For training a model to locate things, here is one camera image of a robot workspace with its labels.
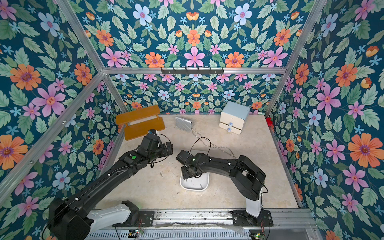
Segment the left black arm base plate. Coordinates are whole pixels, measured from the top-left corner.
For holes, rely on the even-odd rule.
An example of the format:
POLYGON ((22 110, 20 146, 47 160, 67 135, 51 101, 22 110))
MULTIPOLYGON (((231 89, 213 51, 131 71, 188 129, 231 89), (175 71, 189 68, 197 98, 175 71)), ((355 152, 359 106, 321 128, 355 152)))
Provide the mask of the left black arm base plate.
POLYGON ((151 227, 155 218, 154 211, 136 211, 131 214, 124 223, 116 224, 116 227, 151 227))

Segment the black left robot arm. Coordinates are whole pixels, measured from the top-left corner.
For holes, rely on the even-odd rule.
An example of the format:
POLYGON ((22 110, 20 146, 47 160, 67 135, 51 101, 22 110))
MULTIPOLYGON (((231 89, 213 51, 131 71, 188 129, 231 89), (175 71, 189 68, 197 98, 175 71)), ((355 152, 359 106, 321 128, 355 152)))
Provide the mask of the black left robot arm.
POLYGON ((45 226, 59 240, 84 240, 90 233, 102 228, 140 222, 139 208, 130 201, 115 207, 95 210, 95 206, 112 190, 141 169, 153 165, 158 158, 173 154, 171 141, 162 143, 161 135, 151 130, 134 150, 124 153, 114 165, 94 182, 66 200, 57 198, 49 205, 45 226))

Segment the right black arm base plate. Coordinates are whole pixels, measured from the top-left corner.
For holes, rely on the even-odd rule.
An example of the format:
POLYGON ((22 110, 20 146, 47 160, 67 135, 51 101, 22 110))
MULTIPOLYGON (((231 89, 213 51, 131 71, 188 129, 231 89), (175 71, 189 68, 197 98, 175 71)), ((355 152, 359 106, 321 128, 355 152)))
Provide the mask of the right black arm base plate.
POLYGON ((233 225, 242 227, 272 227, 274 225, 270 211, 262 210, 258 217, 253 217, 245 210, 232 211, 233 225))

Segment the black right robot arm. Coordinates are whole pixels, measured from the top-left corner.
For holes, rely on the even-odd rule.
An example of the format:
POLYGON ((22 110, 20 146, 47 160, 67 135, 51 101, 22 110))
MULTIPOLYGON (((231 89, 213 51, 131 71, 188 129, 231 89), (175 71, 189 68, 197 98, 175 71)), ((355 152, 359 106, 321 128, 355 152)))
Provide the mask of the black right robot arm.
POLYGON ((214 158, 204 153, 195 155, 180 151, 176 160, 181 163, 184 180, 212 173, 228 177, 242 196, 246 198, 246 213, 254 218, 262 212, 262 195, 268 192, 266 174, 248 157, 237 159, 214 158))

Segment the white plastic storage tray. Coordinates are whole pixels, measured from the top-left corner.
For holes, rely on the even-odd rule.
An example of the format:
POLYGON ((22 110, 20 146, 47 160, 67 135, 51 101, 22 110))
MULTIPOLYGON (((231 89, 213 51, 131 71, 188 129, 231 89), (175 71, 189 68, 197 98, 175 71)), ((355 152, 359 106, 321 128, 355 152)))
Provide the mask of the white plastic storage tray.
MULTIPOLYGON (((200 164, 202 163, 201 157, 205 155, 207 152, 190 151, 189 153, 195 156, 196 162, 198 163, 198 167, 200 170, 202 170, 200 166, 200 164)), ((205 191, 209 186, 209 182, 210 182, 210 174, 205 172, 201 175, 200 178, 197 178, 197 179, 191 178, 191 179, 183 180, 182 174, 180 177, 181 187, 188 191, 196 191, 196 192, 205 191)))

